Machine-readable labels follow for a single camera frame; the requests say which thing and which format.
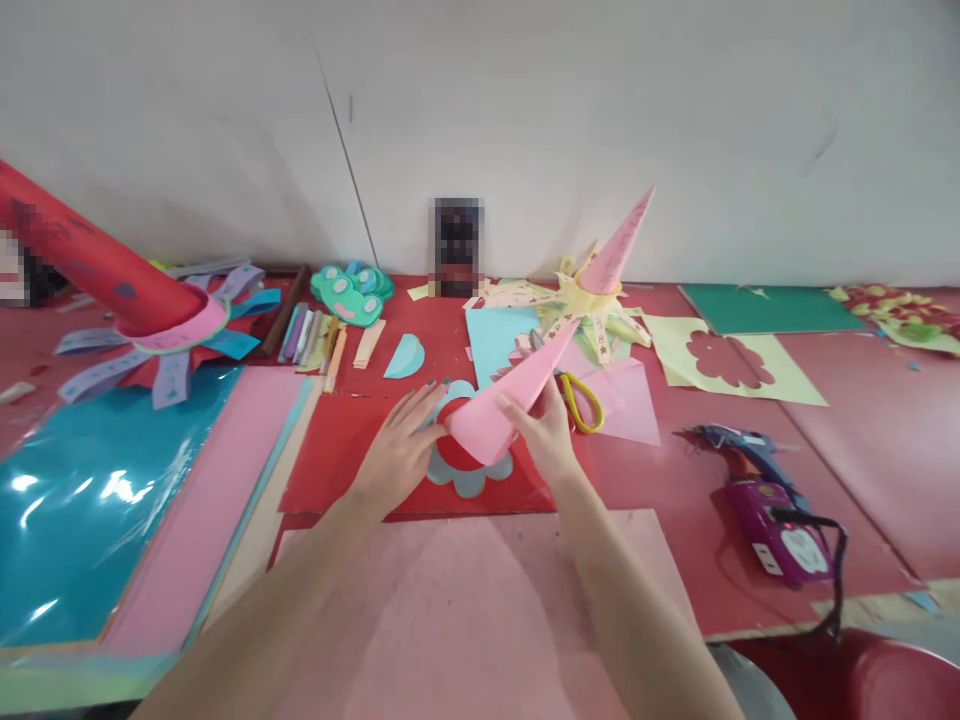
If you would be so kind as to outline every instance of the red paper cone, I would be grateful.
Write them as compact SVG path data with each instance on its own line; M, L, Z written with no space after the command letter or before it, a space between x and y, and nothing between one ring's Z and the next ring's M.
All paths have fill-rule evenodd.
M203 300L0 160L0 228L116 316L124 335L168 330Z

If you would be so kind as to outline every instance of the flower-shaped cutout hole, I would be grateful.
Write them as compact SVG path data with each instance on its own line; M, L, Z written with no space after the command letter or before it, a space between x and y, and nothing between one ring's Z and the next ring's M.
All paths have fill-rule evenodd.
M690 334L687 351L697 358L697 372L720 378L731 387L743 385L752 390L776 382L763 366L759 353L747 348L737 338L720 337L702 330Z

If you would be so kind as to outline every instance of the hand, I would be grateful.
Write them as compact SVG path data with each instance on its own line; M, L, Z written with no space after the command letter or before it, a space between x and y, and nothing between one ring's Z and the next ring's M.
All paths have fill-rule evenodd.
M506 395L500 395L497 400L503 414L523 435L534 465L551 490L564 480L585 477L570 441L567 406L552 377L540 392L530 414Z
M381 518L407 499L427 474L433 444L447 434L443 425L420 429L446 393L446 382L434 387L431 380L394 406L370 443L349 497Z

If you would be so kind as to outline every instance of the white wall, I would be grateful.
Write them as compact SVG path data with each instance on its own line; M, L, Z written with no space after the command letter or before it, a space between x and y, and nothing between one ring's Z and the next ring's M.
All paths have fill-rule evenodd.
M388 270L431 197L515 276L656 181L628 279L960 283L956 0L308 2Z
M300 0L0 4L0 157L147 257L372 260Z

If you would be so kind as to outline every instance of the pink paper cone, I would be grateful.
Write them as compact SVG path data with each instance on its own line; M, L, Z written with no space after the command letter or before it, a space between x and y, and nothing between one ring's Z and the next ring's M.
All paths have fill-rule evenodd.
M655 187L655 185L651 186L647 190L647 194L630 211L617 232L607 240L597 257L580 274L577 282L588 293L610 295L616 291L620 275L623 273L623 266L627 264L630 250L633 248L633 239L640 229L640 222L643 220L647 205L650 204Z
M507 454L516 433L497 398L506 394L529 410L553 377L553 369L578 327L579 323L570 323L556 338L447 418L450 434L477 462L489 467L499 461Z

